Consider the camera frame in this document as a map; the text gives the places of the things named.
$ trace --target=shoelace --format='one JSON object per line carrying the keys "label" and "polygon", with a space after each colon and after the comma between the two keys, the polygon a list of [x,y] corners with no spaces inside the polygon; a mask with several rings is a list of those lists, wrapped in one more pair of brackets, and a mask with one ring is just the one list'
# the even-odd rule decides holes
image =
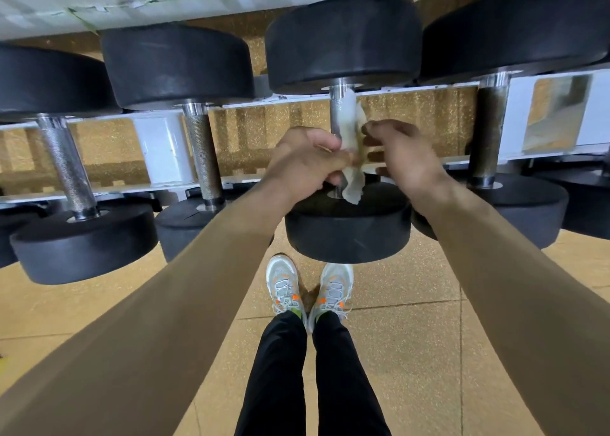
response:
{"label": "shoelace", "polygon": [[294,292],[290,280],[283,278],[282,280],[278,280],[274,286],[275,296],[279,300],[279,303],[273,304],[273,311],[276,314],[281,314],[291,308],[300,308],[298,299],[293,299],[292,297],[292,295],[298,293]]}
{"label": "shoelace", "polygon": [[328,282],[324,292],[326,302],[320,304],[320,311],[333,311],[340,319],[346,319],[351,308],[345,309],[345,302],[351,298],[351,290],[343,296],[344,285],[341,282]]}

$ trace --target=black trousers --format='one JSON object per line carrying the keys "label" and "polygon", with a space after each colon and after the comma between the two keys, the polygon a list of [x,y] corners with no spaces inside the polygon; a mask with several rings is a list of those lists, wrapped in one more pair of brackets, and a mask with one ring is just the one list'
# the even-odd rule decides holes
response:
{"label": "black trousers", "polygon": [[[389,435],[390,430],[354,342],[334,312],[324,313],[314,330],[320,436]],[[293,312],[275,316],[263,332],[236,436],[305,434],[302,369],[307,333]]]}

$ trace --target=dumbbell rack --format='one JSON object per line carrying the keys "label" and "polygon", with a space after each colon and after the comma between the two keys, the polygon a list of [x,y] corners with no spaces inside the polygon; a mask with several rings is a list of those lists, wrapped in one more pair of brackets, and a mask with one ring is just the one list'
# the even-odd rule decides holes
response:
{"label": "dumbbell rack", "polygon": [[[554,150],[523,151],[523,140],[528,127],[532,96],[536,82],[542,78],[575,77],[591,75],[592,82],[588,91],[587,105],[580,126],[578,139],[570,148]],[[478,81],[462,83],[454,87],[478,85]],[[359,92],[358,96],[385,95],[411,91],[430,91],[449,87],[447,85],[427,85],[416,87],[385,87],[378,91]],[[256,98],[244,103],[231,103],[209,110],[229,108],[248,108],[255,106],[276,105],[314,100],[328,100],[328,94],[317,95],[277,95],[268,86],[267,76],[255,78]],[[499,163],[511,160],[523,160],[544,156],[561,156],[577,153],[604,153],[610,147],[610,105],[607,94],[610,92],[610,70],[583,70],[577,72],[557,73],[534,77],[514,77],[511,79],[510,90],[506,103],[506,116],[501,143],[499,147]],[[150,184],[100,187],[94,190],[96,197],[114,197],[128,193],[171,191],[178,194],[178,199],[186,198],[186,191],[198,187],[190,167],[190,159],[186,135],[182,127],[182,109],[162,111],[131,112],[126,114],[100,116],[93,119],[107,120],[129,118],[133,121]],[[82,121],[79,118],[68,119],[69,123]],[[16,128],[37,128],[35,121],[0,125],[0,130]],[[447,165],[468,163],[467,156],[446,157],[442,161]],[[365,166],[366,171],[374,171],[377,164]],[[257,181],[260,174],[242,174],[222,178],[224,188],[232,188],[233,184]],[[14,203],[56,201],[65,199],[61,192],[31,193],[21,195],[4,195],[0,197],[0,207],[11,206]]]}

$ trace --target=white sneaker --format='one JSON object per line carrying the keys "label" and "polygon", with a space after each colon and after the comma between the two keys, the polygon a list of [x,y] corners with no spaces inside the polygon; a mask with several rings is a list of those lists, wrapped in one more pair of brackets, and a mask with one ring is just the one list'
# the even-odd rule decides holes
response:
{"label": "white sneaker", "polygon": [[354,268],[351,264],[325,265],[320,276],[320,293],[309,313],[309,332],[314,331],[317,318],[326,311],[332,311],[339,319],[347,318],[350,309],[345,305],[351,298],[354,286]]}
{"label": "white sneaker", "polygon": [[289,310],[293,311],[301,316],[303,325],[307,329],[308,319],[299,292],[299,278],[295,264],[288,256],[278,254],[269,260],[267,288],[273,300],[273,312],[277,315]]}

